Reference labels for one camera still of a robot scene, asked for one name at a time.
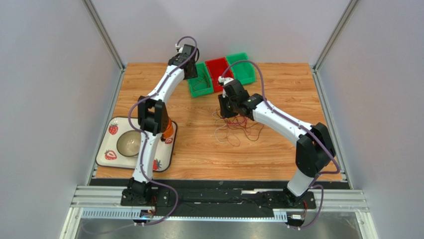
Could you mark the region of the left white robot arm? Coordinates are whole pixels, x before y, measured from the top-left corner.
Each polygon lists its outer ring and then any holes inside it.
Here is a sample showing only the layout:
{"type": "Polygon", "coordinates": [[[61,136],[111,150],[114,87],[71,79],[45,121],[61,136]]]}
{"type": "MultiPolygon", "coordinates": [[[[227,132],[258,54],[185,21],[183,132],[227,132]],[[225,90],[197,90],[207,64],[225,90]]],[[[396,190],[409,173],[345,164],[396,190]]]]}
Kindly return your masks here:
{"type": "Polygon", "coordinates": [[[152,199],[153,164],[155,154],[164,132],[171,124],[166,103],[180,82],[197,76],[196,46],[176,45],[177,55],[168,61],[164,76],[145,97],[141,96],[133,106],[137,109],[141,146],[137,165],[122,192],[123,201],[146,205],[152,199]]]}

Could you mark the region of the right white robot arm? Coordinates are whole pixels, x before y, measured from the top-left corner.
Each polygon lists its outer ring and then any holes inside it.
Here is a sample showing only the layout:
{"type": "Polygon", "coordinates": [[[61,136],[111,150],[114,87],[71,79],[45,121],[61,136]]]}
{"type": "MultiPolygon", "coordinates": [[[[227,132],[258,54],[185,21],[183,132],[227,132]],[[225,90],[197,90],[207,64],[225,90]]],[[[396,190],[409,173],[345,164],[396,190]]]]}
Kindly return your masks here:
{"type": "Polygon", "coordinates": [[[297,170],[282,197],[286,204],[296,204],[336,156],[328,128],[323,123],[313,125],[301,121],[260,94],[250,95],[236,79],[219,77],[218,83],[223,87],[218,100],[224,118],[247,117],[270,127],[296,147],[297,170]]]}

